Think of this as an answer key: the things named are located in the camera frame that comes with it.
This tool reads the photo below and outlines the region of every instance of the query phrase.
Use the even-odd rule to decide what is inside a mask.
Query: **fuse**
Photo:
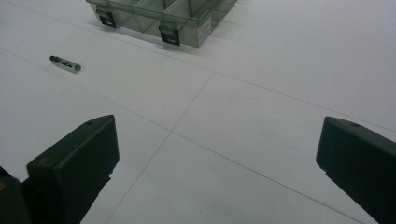
[[[54,62],[56,65],[59,67],[62,67],[63,69],[76,73],[78,71],[81,71],[81,65],[77,63],[72,63],[70,61],[67,61],[66,59],[56,57],[56,56],[50,56],[49,59]]]

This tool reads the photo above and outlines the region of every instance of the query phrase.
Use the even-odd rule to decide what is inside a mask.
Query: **plastic organizer box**
[[[103,25],[200,47],[236,0],[86,0]]]

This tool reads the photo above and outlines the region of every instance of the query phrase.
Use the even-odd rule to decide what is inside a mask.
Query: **white surface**
[[[238,0],[193,49],[103,27],[84,0],[0,0],[0,164],[23,180],[114,114],[121,160],[82,223],[375,223],[315,155],[325,116],[396,141],[394,11]]]

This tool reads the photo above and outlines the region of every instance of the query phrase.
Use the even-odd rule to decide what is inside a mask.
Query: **small cylindrical object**
[[[49,59],[54,62],[55,64],[59,65],[60,67],[69,70],[71,72],[78,72],[81,71],[81,65],[77,63],[72,63],[70,61],[67,61],[66,59],[56,57],[56,56],[50,56]]]

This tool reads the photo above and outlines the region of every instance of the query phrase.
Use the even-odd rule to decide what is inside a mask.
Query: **black latch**
[[[167,25],[160,25],[161,40],[164,43],[180,46],[180,38],[178,37],[178,29]]]
[[[107,12],[101,8],[97,8],[96,13],[98,14],[100,21],[102,22],[103,25],[117,28],[113,14],[111,12]]]

